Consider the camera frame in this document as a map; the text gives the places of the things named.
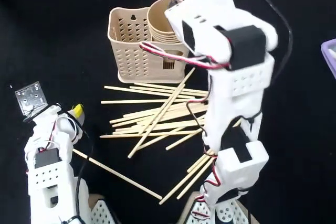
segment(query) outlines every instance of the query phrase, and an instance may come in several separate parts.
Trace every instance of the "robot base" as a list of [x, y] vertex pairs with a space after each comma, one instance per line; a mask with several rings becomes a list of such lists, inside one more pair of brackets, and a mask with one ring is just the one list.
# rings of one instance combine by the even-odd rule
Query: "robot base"
[[[251, 216], [251, 223], [248, 223], [247, 209], [238, 200], [228, 200], [226, 202], [216, 205], [215, 214], [210, 215], [210, 210], [206, 203], [199, 203], [195, 201], [195, 197], [199, 195], [198, 192], [193, 192], [180, 216], [177, 224], [259, 224], [259, 222]], [[210, 215], [211, 218], [204, 218], [200, 216], [199, 219], [194, 218], [193, 211], [199, 212], [203, 215]]]

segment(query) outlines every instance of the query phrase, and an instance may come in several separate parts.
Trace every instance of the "metal plate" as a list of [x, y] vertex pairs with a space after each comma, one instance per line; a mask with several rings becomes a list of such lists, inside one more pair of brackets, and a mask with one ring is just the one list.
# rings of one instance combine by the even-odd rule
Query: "metal plate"
[[48, 105], [38, 81], [15, 91], [15, 96], [22, 114], [25, 116], [33, 116]]

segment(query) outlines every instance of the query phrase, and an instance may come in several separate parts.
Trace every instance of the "black table surface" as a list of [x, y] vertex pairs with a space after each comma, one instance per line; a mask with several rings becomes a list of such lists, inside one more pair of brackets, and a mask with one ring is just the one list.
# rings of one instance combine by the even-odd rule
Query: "black table surface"
[[[9, 0], [0, 6], [1, 223], [28, 223], [29, 197], [23, 148], [33, 125], [24, 124], [14, 91], [40, 81], [49, 103], [64, 108], [82, 103], [87, 131], [96, 141], [94, 158], [164, 196], [202, 153], [201, 137], [167, 152], [177, 137], [143, 149], [129, 160], [136, 139], [101, 140], [109, 120], [156, 105], [101, 105], [101, 100], [148, 99], [150, 95], [104, 90], [126, 87], [107, 39], [109, 11], [139, 8], [155, 0]], [[327, 223], [332, 218], [335, 179], [336, 82], [321, 54], [324, 41], [336, 38], [334, 0], [272, 0], [293, 28], [292, 56], [277, 82], [267, 89], [259, 139], [269, 162], [250, 191], [251, 211], [261, 223]], [[238, 7], [270, 22], [279, 33], [272, 54], [279, 62], [287, 34], [262, 0], [235, 0]], [[206, 88], [197, 69], [187, 86]], [[76, 148], [88, 153], [83, 138]], [[77, 174], [82, 159], [72, 166]], [[91, 193], [103, 194], [123, 223], [175, 223], [181, 200], [159, 201], [105, 170], [89, 164], [84, 174]], [[198, 190], [201, 180], [193, 186]]]

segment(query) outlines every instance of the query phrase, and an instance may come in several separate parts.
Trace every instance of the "purple container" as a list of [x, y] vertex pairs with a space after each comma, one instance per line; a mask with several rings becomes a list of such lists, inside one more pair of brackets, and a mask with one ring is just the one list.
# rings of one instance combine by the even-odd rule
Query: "purple container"
[[336, 39], [324, 42], [321, 45], [321, 50], [332, 74], [336, 79]]

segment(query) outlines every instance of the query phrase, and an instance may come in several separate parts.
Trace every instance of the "white robotic arm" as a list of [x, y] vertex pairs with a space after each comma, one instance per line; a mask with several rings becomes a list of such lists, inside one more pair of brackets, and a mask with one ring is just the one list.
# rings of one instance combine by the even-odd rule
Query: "white robotic arm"
[[[70, 166], [73, 144], [82, 137], [82, 130], [59, 106], [50, 106], [34, 118], [34, 134], [25, 147], [28, 166], [28, 193], [30, 195], [32, 224], [68, 223], [76, 214], [76, 184]], [[81, 105], [69, 111], [81, 124], [84, 113]], [[89, 192], [81, 179], [79, 187], [80, 217], [91, 223], [88, 205]], [[78, 218], [71, 224], [82, 223]]]
[[[184, 0], [165, 14], [195, 56], [226, 64], [208, 70], [203, 141], [217, 158], [197, 198], [207, 203], [214, 220], [216, 205], [246, 194], [268, 161], [258, 134], [263, 93], [274, 66], [268, 52], [277, 46], [278, 36], [272, 25], [236, 8], [233, 0]], [[239, 119], [241, 124], [232, 128]]]

